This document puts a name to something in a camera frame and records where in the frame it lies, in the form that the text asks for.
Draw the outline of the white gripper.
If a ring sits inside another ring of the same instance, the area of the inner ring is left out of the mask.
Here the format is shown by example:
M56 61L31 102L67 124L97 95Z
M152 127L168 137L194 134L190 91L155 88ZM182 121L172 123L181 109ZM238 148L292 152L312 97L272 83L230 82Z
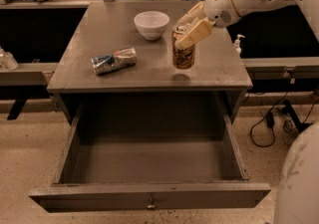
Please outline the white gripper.
M214 25L226 28L239 20L240 15L231 0L200 1L174 25L176 29L181 29L174 46L179 50L187 49L208 37Z

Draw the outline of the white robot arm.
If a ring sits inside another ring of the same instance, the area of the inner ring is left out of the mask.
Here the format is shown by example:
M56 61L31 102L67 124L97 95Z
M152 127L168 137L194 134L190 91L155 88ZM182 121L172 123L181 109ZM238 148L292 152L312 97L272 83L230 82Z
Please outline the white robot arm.
M319 0L203 0L179 19L190 27L175 46L185 49L257 11L294 4L319 38ZM273 224L319 224L319 122L303 130L290 146L278 185Z

